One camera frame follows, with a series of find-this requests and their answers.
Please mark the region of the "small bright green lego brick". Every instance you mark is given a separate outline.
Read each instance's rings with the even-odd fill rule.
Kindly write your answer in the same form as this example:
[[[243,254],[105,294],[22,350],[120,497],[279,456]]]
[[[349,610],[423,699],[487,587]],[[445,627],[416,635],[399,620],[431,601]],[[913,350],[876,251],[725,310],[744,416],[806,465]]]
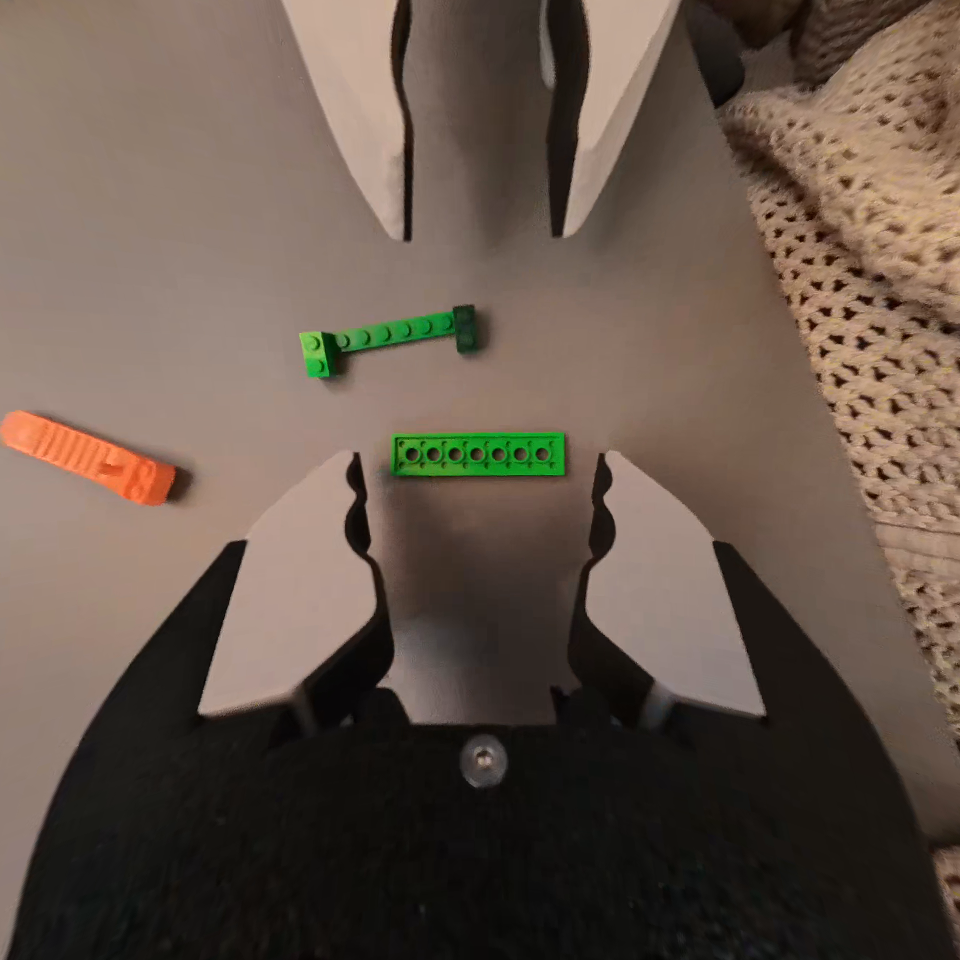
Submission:
[[[326,379],[338,373],[340,346],[336,336],[327,331],[305,331],[298,334],[308,378]]]

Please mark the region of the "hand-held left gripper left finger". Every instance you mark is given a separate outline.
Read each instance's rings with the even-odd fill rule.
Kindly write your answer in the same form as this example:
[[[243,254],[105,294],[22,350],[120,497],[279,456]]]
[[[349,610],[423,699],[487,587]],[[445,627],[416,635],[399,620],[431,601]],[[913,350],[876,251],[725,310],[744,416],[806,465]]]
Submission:
[[[200,716],[281,706],[334,727],[383,680],[395,644],[366,503],[360,455],[343,450],[251,526]]]

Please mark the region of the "orange brick separator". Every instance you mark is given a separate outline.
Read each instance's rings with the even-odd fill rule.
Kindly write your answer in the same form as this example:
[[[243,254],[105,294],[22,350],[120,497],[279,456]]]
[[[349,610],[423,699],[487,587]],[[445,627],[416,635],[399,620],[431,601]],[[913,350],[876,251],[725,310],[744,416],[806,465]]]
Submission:
[[[164,504],[176,480],[173,465],[38,414],[6,414],[1,435],[9,449],[87,479],[140,506]]]

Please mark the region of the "cream knit sweater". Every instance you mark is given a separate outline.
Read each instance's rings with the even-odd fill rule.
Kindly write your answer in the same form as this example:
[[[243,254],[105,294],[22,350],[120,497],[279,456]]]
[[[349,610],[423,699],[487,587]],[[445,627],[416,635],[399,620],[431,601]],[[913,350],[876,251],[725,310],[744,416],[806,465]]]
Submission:
[[[809,2],[718,119],[958,739],[959,4]]]

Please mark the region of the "narrow green lego plate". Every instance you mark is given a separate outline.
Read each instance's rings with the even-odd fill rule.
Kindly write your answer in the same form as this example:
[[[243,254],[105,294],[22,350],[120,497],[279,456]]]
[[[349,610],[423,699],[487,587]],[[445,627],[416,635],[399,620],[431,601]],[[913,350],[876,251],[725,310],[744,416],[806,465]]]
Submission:
[[[431,339],[454,336],[454,312],[379,321],[335,332],[333,346],[341,354],[358,354],[388,349]]]

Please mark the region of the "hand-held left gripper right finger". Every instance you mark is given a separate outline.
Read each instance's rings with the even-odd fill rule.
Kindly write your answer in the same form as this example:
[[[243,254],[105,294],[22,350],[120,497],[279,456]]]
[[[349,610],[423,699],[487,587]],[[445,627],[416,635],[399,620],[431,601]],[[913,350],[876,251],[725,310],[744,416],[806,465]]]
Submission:
[[[591,502],[567,648],[581,685],[627,728],[665,726],[678,706],[765,718],[708,528],[615,450],[598,457]]]

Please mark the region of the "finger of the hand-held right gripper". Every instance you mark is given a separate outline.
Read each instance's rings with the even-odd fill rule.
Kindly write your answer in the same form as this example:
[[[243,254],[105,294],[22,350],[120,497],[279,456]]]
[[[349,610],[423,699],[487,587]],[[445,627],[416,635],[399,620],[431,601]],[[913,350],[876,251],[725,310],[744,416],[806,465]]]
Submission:
[[[414,129],[403,85],[409,1],[284,1],[342,159],[384,232],[412,236]]]
[[[541,77],[551,233],[576,234],[612,174],[664,51],[679,1],[544,1]]]

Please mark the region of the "wide green lego plate with holes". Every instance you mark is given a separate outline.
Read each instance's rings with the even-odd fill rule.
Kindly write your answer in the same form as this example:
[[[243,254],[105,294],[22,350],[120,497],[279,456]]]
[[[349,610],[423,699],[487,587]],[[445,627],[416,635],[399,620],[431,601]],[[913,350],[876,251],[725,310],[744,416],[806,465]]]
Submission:
[[[395,433],[390,472],[407,478],[565,476],[567,438],[554,431]]]

